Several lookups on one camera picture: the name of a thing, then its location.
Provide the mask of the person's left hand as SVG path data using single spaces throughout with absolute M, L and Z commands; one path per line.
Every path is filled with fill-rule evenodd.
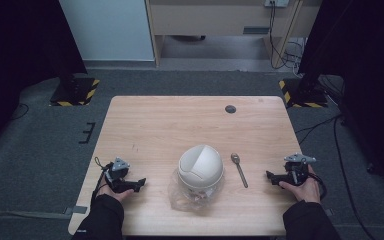
M 104 178 L 102 178 L 100 180 L 96 196 L 108 195 L 108 196 L 113 197 L 114 199 L 118 200 L 120 203 L 122 203 L 126 198 L 128 198 L 133 193 L 134 193 L 133 190 L 127 190 L 127 191 L 122 192 L 122 193 L 115 193 L 108 186 L 108 184 L 106 183 L 106 180 Z

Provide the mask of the grey power strip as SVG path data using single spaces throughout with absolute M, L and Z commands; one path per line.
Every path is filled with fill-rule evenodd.
M 265 7 L 278 7 L 278 8 L 286 8 L 289 4 L 289 0 L 265 0 Z

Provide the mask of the white rounded lid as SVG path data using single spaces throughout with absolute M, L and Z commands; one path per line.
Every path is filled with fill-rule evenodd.
M 188 149 L 180 158 L 178 176 L 192 191 L 213 187 L 223 176 L 224 164 L 220 154 L 209 145 Z

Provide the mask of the beige wooden desk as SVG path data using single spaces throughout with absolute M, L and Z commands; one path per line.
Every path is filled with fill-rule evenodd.
M 271 63 L 285 60 L 292 38 L 309 36 L 323 0 L 289 0 L 286 8 L 265 0 L 145 0 L 155 60 L 166 36 L 242 36 L 264 38 Z

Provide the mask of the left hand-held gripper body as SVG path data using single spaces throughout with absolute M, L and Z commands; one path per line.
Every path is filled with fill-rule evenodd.
M 129 185 L 124 181 L 130 165 L 117 157 L 113 162 L 107 165 L 104 171 L 106 183 L 112 190 L 128 190 Z

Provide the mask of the clear plastic container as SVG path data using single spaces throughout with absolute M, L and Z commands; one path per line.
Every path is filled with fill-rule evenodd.
M 224 176 L 214 185 L 202 190 L 193 190 L 187 187 L 174 170 L 168 185 L 168 198 L 170 206 L 176 211 L 198 212 L 209 208 L 218 198 L 225 183 Z

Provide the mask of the black stand base striped tape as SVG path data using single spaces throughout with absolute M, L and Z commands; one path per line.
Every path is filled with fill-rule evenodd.
M 279 86 L 287 108 L 327 106 L 324 91 L 318 89 L 316 83 L 308 82 L 305 79 L 286 78 L 279 81 Z
M 88 105 L 100 81 L 95 78 L 73 78 L 60 81 L 50 99 L 51 106 Z

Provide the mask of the grey floor tape strip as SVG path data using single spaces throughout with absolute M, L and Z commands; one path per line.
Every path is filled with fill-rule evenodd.
M 73 213 L 77 214 L 86 214 L 88 207 L 84 206 L 72 206 L 66 207 L 64 210 L 65 215 L 72 215 Z

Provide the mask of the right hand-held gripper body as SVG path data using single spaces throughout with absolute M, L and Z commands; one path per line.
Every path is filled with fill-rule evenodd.
M 302 185 L 309 176 L 308 165 L 315 163 L 314 157 L 309 157 L 301 153 L 295 153 L 284 158 L 285 170 L 289 179 L 287 182 L 294 186 Z

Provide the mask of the metal spoon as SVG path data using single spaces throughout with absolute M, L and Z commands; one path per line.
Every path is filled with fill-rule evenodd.
M 236 165 L 236 167 L 237 167 L 238 173 L 239 173 L 239 175 L 240 175 L 240 178 L 241 178 L 241 181 L 242 181 L 244 187 L 245 187 L 245 188 L 248 188 L 249 185 L 248 185 L 247 180 L 246 180 L 246 178 L 245 178 L 244 172 L 243 172 L 243 170 L 242 170 L 242 168 L 241 168 L 241 165 L 240 165 L 240 157 L 239 157 L 239 155 L 238 155 L 237 153 L 232 153 L 232 154 L 231 154 L 231 160 L 232 160 L 232 162 L 233 162 L 233 163 Z

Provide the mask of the person's right hand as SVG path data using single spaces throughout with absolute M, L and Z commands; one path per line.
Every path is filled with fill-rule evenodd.
M 318 182 L 313 178 L 307 178 L 300 186 L 294 186 L 287 182 L 280 181 L 279 186 L 290 191 L 297 201 L 320 203 L 321 196 Z

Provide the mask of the black curtain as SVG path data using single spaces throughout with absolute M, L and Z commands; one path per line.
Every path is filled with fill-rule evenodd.
M 322 0 L 300 71 L 344 80 L 340 106 L 384 171 L 384 0 Z
M 24 88 L 85 71 L 59 0 L 0 0 L 0 132 Z

